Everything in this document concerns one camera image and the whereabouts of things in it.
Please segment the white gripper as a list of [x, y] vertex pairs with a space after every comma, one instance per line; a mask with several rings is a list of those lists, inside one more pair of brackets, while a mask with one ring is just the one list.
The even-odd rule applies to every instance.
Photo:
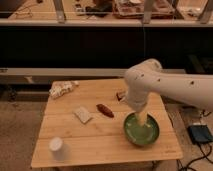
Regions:
[[148, 101], [149, 91], [128, 88], [121, 91], [121, 100], [125, 102], [136, 113], [136, 119], [140, 126], [143, 126], [147, 121], [147, 109], [144, 108]]

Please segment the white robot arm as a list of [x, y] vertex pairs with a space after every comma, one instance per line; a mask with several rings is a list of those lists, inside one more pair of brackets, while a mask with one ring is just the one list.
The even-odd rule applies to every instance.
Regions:
[[147, 122], [151, 92], [213, 112], [212, 75], [166, 73], [158, 60], [148, 59], [127, 69], [124, 81], [125, 101], [140, 126]]

